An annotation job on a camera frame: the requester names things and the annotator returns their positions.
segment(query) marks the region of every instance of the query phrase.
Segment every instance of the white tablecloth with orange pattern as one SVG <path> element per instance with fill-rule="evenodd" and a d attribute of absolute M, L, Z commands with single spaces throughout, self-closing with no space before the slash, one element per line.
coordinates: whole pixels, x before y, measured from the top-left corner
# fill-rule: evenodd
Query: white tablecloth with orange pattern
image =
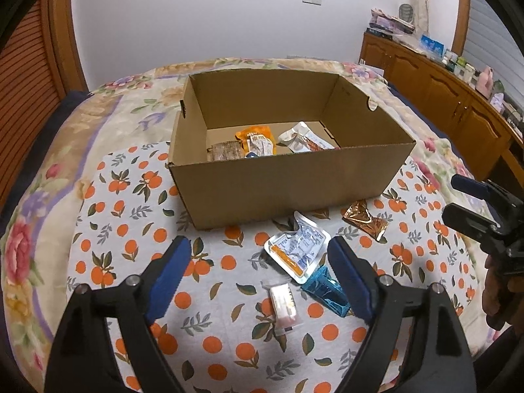
<path fill-rule="evenodd" d="M 196 231 L 166 167 L 168 147 L 167 142 L 133 146 L 99 164 L 78 216 L 68 296 L 80 282 L 105 288 L 141 273 L 176 235 L 184 234 L 192 243 L 192 261 L 165 317 L 151 329 L 186 391 L 334 391 L 366 335 L 366 325 L 352 315 L 340 318 L 293 285 L 303 324 L 275 337 L 261 282 L 282 279 L 282 274 L 262 253 L 262 245 L 286 221 Z M 462 239 L 441 223 L 443 203 L 408 158 L 384 194 L 368 200 L 373 215 L 389 221 L 381 244 L 345 223 L 342 208 L 306 216 L 331 235 L 345 237 L 359 257 L 404 285 L 442 282 L 461 314 L 477 282 Z M 407 321 L 385 383 L 398 374 L 408 329 Z M 118 324 L 112 321 L 109 330 L 124 382 L 139 389 Z"/>

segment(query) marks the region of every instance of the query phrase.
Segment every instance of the wooden desk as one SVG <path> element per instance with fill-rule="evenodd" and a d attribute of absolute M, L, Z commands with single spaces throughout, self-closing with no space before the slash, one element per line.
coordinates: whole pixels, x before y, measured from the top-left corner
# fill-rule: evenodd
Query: wooden desk
<path fill-rule="evenodd" d="M 369 33 L 360 57 L 384 69 L 386 80 L 451 139 L 476 179 L 504 161 L 524 187 L 522 139 L 477 91 L 425 56 Z"/>

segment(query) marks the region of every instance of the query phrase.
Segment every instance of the teal foil wrapper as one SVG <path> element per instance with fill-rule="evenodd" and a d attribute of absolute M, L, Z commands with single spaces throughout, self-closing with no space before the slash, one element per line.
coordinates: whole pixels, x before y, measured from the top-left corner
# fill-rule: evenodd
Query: teal foil wrapper
<path fill-rule="evenodd" d="M 350 310 L 349 301 L 340 284 L 331 278 L 327 268 L 322 266 L 316 269 L 302 285 L 302 289 L 338 316 L 345 317 Z"/>

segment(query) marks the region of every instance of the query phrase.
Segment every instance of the window blind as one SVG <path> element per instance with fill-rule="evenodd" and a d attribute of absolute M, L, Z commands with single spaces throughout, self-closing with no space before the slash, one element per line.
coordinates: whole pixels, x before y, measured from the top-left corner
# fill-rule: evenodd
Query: window blind
<path fill-rule="evenodd" d="M 477 70 L 491 67 L 494 80 L 501 80 L 506 94 L 524 108 L 524 56 L 485 0 L 471 0 L 463 56 Z"/>

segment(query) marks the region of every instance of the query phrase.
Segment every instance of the floral bedspread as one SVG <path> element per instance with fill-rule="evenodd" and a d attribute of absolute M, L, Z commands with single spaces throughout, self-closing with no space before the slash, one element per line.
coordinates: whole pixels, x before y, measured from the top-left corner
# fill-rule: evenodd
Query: floral bedspread
<path fill-rule="evenodd" d="M 22 373 L 38 391 L 43 391 L 45 368 L 53 334 L 66 305 L 66 291 L 71 291 L 77 282 L 66 276 L 69 252 L 76 240 L 73 236 L 79 211 L 84 197 L 90 195 L 100 161 L 119 149 L 169 140 L 188 74 L 246 67 L 345 75 L 417 139 L 411 157 L 423 178 L 430 181 L 424 187 L 438 191 L 445 203 L 457 202 L 490 217 L 483 202 L 451 188 L 453 174 L 470 174 L 453 154 L 449 142 L 439 139 L 395 98 L 383 78 L 357 65 L 304 59 L 217 59 L 169 65 L 108 83 L 93 92 L 64 123 L 0 240 L 1 281 L 12 351 Z M 113 187 L 124 187 L 121 181 L 117 183 Z M 399 205 L 400 200 L 394 196 L 385 202 L 390 199 L 395 207 Z M 476 353 L 486 344 L 488 333 L 480 305 L 485 257 L 476 243 L 460 236 L 456 240 L 465 242 L 466 258 L 472 264 L 470 276 L 474 281 L 466 293 L 469 304 L 457 306 L 457 310 L 471 351 Z M 400 254 L 397 249 L 392 252 L 397 261 L 403 260 L 402 250 Z"/>

